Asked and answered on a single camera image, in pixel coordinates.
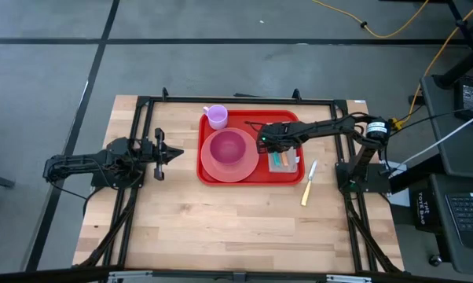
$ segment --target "pink bowl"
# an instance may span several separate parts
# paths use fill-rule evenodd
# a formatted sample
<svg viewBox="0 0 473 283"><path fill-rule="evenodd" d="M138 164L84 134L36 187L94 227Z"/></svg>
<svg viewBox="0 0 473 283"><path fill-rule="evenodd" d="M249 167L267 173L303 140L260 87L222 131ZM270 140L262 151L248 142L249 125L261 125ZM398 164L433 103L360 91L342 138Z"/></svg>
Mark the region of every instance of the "pink bowl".
<svg viewBox="0 0 473 283"><path fill-rule="evenodd" d="M235 164L244 157L245 140L234 131L225 130L215 135L211 142L211 155L221 164Z"/></svg>

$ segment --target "wooden table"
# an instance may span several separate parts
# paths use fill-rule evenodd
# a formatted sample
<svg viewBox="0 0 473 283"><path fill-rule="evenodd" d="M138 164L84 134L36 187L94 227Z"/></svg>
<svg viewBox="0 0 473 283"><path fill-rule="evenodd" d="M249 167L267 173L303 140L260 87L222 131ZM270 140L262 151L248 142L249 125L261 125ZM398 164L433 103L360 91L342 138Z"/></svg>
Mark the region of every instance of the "wooden table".
<svg viewBox="0 0 473 283"><path fill-rule="evenodd" d="M137 97L115 99L104 145L127 137ZM349 112L367 112L364 101L348 101ZM150 127L161 127L167 145L184 149L163 167L165 181L148 167L139 190L126 268L354 272L343 198L336 185L333 137L303 145L305 166L318 165L308 205L300 205L307 173L296 186L206 186L196 176L202 104L155 103ZM225 105L229 109L287 109L304 122L331 119L327 106ZM348 150L343 150L348 158ZM88 203L74 263L86 259L109 229L116 191L105 188ZM391 210L378 194L366 193L372 235L392 262L402 266ZM117 261L120 235L112 262ZM363 266L368 269L359 235Z"/></svg>

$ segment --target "knife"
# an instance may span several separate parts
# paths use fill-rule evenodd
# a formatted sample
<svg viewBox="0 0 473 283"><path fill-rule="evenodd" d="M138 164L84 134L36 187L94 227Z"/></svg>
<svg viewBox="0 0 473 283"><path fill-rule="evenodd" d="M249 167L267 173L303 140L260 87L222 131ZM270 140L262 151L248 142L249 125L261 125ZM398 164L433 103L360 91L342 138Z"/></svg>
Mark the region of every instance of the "knife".
<svg viewBox="0 0 473 283"><path fill-rule="evenodd" d="M308 195L310 194L310 186L312 185L312 179L314 178L315 168L317 168L317 160L313 162L310 173L308 174L308 184L306 185L305 193L302 195L301 199L302 206L306 206L306 202L308 201Z"/></svg>

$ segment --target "knife handle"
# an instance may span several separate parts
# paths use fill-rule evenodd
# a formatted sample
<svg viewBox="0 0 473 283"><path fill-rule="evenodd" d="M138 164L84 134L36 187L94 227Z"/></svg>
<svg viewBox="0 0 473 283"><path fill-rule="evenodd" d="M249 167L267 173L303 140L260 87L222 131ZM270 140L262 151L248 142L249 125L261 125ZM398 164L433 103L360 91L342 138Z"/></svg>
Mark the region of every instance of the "knife handle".
<svg viewBox="0 0 473 283"><path fill-rule="evenodd" d="M310 186L312 182L309 180L308 184L306 184L305 193L302 195L301 205L306 206L306 202L308 201L308 195L310 194Z"/></svg>

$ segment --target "red tray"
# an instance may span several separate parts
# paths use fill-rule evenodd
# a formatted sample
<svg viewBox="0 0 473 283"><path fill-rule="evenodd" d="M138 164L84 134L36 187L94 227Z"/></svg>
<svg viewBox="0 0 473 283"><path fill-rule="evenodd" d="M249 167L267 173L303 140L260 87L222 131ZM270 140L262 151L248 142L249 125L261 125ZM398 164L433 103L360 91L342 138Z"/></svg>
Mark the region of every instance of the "red tray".
<svg viewBox="0 0 473 283"><path fill-rule="evenodd" d="M258 133L252 130L251 126L245 121L260 122L260 123L275 123L275 122L294 122L298 121L298 117L293 112L287 110L229 110L228 111L228 127L235 127L248 132L254 139L257 138ZM303 150L301 148L296 150L296 156L299 156L298 170L295 173L270 173L268 169L268 155L259 154L258 166L248 177L239 182L220 182L212 178L204 169L200 158L200 151L205 139L214 133L208 123L205 115L200 119L199 137L198 137L198 155L196 160L196 173L201 182L213 186L290 186L295 185L305 175L305 164L303 162Z"/></svg>

